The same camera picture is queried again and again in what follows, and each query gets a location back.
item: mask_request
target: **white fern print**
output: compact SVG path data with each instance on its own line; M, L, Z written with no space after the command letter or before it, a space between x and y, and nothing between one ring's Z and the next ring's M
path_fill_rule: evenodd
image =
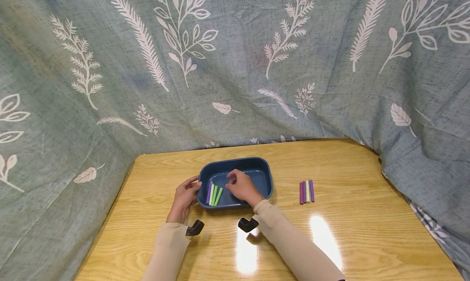
M31 113L15 111L20 105L20 95L7 95L0 100L0 121L19 122L25 120ZM24 131L7 131L0 133L0 143L14 142L23 135Z
M286 112L289 117L297 119L297 117L294 116L294 113L291 111L291 109L288 107L288 105L285 103L284 99L281 98L280 95L269 89L258 89L258 92L265 96L269 96L270 98L275 99L275 101L281 106L281 108L284 110L284 112Z
M142 133L139 129L134 127L132 124L130 124L128 121L126 121L126 120L124 120L123 118L120 118L120 117L100 118L96 124L106 124L106 123L118 123L118 124L129 127L130 129L134 130L136 133L139 133L140 135L147 136L144 133Z
M297 139L295 139L294 136L291 136L290 139L291 139L291 140L290 140L291 142L296 142L296 141L297 141ZM286 138L284 137L284 135L281 135L281 142L287 142L287 140L286 140Z
M307 118L307 113L309 110L312 108L315 108L315 105L317 104L316 102L312 102L313 98L310 93L312 93L312 90L315 88L315 82L312 84L309 84L306 89L302 89L300 91L297 89L297 95L294 95L295 103L297 104L297 107L300 109L300 112L305 115L305 118Z
M398 32L395 28L390 27L389 37L392 41L392 50L389 56L380 69L379 74L384 70L388 61L396 57L409 58L411 52L407 51L412 45L412 42L401 45L402 41L409 34L415 33L421 46L429 50L437 50L438 45L434 37L424 35L427 31L446 28L449 39L454 43L470 43L470 35L464 29L470 29L470 17L468 14L470 10L470 0L458 6L454 11L449 13L442 19L444 12L448 8L448 4L442 4L434 9L434 5L440 0L431 0L428 5L428 0L408 0L401 12L401 24L403 25L403 34L398 39Z
M261 144L257 138L250 139L251 144Z
M221 104L220 102L212 102L212 106L214 107L214 109L225 115L229 114L230 111L240 113L239 111L232 110L232 107L230 105Z
M427 229L429 234L438 242L445 244L443 238L449 238L443 229L442 226L439 225L436 220L430 217L428 214L424 212L421 207L416 206L414 203L409 202L409 205L413 212L417 214L418 218L420 219L421 223L423 223L424 227Z
M157 1L161 3L163 7L156 7L154 9L155 13L157 13L157 21L164 28L166 41L176 52L176 54L168 53L168 55L181 67L186 86L189 87L186 76L189 72L196 70L197 65L193 64L191 58L185 59L185 53L189 53L198 59L205 59L205 56L198 52L195 49L195 46L201 46L201 48L207 52L216 50L209 42L216 38L219 31L215 29L207 30L202 37L199 38L201 31L199 24L196 24L192 31L191 40L188 31L182 31L181 29L181 24L189 15L192 15L199 20L208 18L211 15L208 10L200 8L204 4L205 0L171 0L174 10L177 12L176 22L171 15L172 9L170 9L168 0Z
M0 181L10 186L11 188L18 190L19 192L24 192L24 190L8 181L8 172L16 165L17 161L18 158L16 155L11 155L7 161L5 161L3 155L0 154Z
M158 122L158 119L154 119L151 115L146 113L146 108L143 104L139 106L139 110L137 113L134 113L134 115L137 116L136 120L139 121L140 125L144 126L149 132L158 136L157 128L158 125L160 125L160 122Z
M210 141L209 143L206 143L204 145L205 148L219 148L220 147L220 144L219 143L216 143L216 142L213 142L213 141Z
M380 16L380 12L383 10L386 2L385 0L369 0L366 6L366 12L359 24L359 30L355 41L351 47L350 58L352 61L352 71L356 71L356 63L361 58L364 49L367 46L367 41L372 31L374 30L377 19Z
M307 34L307 31L305 28L302 28L302 26L309 20L309 17L306 15L312 9L313 1L311 0L289 0L289 3L286 4L285 10L287 11L287 15L292 18L293 21L292 23L288 23L285 19L282 19L281 28L285 35L284 40L282 40L281 34L275 31L274 41L271 46L269 44L264 46L266 58L269 59L266 68L266 79L269 79L269 68L273 62L277 63L288 58L288 53L278 55L278 52L281 50L286 52L297 48L297 43L289 42L291 36L299 37Z
M71 69L72 73L77 78L77 82L72 82L72 87L79 93L84 93L91 107L98 110L95 104L93 104L90 95L103 88L101 83L96 83L96 81L103 78L103 76L101 74L91 73L91 70L99 68L100 63L93 61L93 52L88 51L89 43L86 39L80 38L77 35L77 28L74 27L72 21L65 19L64 26L54 15L51 15L50 19L52 24L56 26L56 29L53 30L54 34L60 40L64 41L62 43L64 49L79 56L79 58L77 58L72 55L69 58L69 60L77 66Z
M408 126L411 130L411 134L416 137L415 133L411 129L411 118L406 114L402 107L397 104L392 104L390 114L392 114L392 120L395 122L396 126Z
M96 178L96 170L101 169L102 167L104 167L104 165L105 164L102 164L98 168L90 167L90 168L84 170L79 176L75 177L73 182L74 183L85 183L85 182L89 182L89 181L95 179Z
M165 78L160 63L158 62L157 53L154 49L152 36L147 31L140 16L134 11L134 8L129 5L127 0L111 0L111 3L134 29L135 38L140 45L140 50L142 51L142 55L144 56L152 77L169 92L165 85Z

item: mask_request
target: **tray rim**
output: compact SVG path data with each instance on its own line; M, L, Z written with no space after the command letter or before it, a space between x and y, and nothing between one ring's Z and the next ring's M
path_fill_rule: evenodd
M269 167L269 163L262 157L242 157L242 158L238 158L238 159L230 159L230 160L223 160L223 161L216 161L216 162L211 162L211 163L208 163L206 164L202 169L201 171L199 172L199 178L201 178L201 174L203 173L204 169L206 169L206 167L210 166L211 164L218 164L218 163L224 163L224 162L230 162L230 161L241 161L241 160L247 160L247 159L259 159L259 160L262 160L264 163L266 163L266 166L267 166L267 170L269 172L269 179L271 181L271 192L268 194L268 196L266 197L266 199L270 199L271 196L273 195L273 190L274 190L274 182L273 182L273 176L271 174L271 168ZM199 197L196 196L197 198L197 201L199 203L199 205L205 209L208 209L208 210L213 210L213 209L226 209L226 208L233 208L233 207L246 207L248 206L248 204L230 204L228 206L209 206L208 204L205 203L205 201L203 203L201 203L201 201L199 200Z

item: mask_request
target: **blue plastic tray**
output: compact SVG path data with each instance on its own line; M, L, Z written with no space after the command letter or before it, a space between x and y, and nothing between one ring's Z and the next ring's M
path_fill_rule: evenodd
M199 174L199 181L203 182L197 193L197 201L206 209L221 209L228 207L247 206L246 201L236 198L232 192L225 188L230 181L227 174L233 169L238 169L250 176L253 185L264 198L270 198L273 194L273 179L268 163L260 157L247 157L242 159L219 161L207 164ZM217 206L206 204L207 189L211 187L211 181L217 187L222 187L223 192Z

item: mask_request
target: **left hand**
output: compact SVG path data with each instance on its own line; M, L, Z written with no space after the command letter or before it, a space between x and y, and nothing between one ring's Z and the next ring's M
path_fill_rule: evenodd
M191 206L195 204L196 192L201 188L202 182L195 183L199 176L194 176L180 184L175 191L173 206L166 219L167 223L184 223L189 215Z

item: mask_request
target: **right hand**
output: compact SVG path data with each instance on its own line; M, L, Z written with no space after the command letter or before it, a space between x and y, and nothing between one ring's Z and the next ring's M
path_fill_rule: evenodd
M225 188L231 191L236 198L246 201L252 208L264 199L254 187L250 177L242 171L234 169L227 175L227 178L231 179Z

